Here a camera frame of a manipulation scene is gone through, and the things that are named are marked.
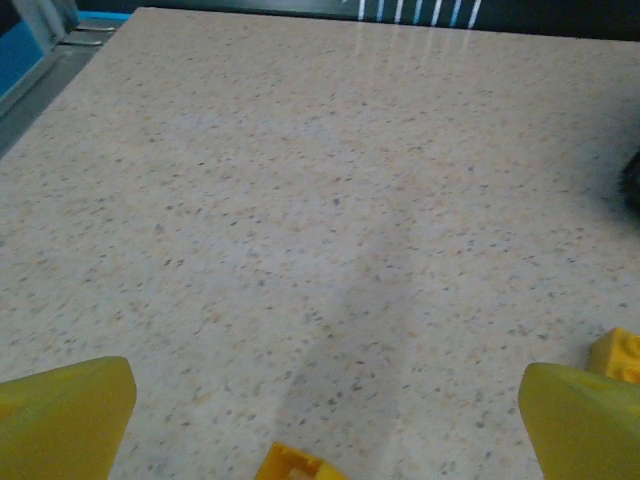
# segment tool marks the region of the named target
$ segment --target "yellow toy block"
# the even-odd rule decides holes
[[[640,479],[640,386],[534,363],[519,402],[546,480]]]
[[[135,400],[122,357],[0,384],[0,478],[106,480]]]
[[[591,346],[588,370],[640,385],[640,335],[611,330]]]
[[[334,466],[324,460],[274,443],[269,450],[256,480],[348,480]]]

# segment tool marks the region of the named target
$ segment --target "blue edge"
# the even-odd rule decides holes
[[[79,12],[80,20],[126,21],[127,13]],[[0,98],[43,57],[26,23],[20,22],[0,37]]]

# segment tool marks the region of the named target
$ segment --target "speckled countertop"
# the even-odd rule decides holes
[[[0,378],[124,355],[113,479],[539,479],[532,361],[638,329],[637,44],[139,10],[0,163]]]

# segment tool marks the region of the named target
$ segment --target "dark background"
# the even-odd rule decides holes
[[[192,10],[293,15],[356,20],[357,0],[77,0],[80,10],[132,13],[153,6]],[[463,0],[456,28],[466,28],[474,0]],[[435,0],[424,0],[419,25],[430,25]],[[455,0],[443,0],[437,26],[449,27]],[[400,23],[412,24],[416,0],[405,0]],[[376,21],[377,0],[367,0],[365,20]],[[392,23],[395,0],[386,0],[382,21]],[[0,0],[0,33],[18,22],[10,0]],[[640,0],[483,0],[477,30],[538,35],[640,40]]]

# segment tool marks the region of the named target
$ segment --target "granite-like surface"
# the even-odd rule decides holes
[[[637,44],[139,10],[2,160],[0,378],[124,355],[113,479],[539,479],[516,394],[638,330]]]

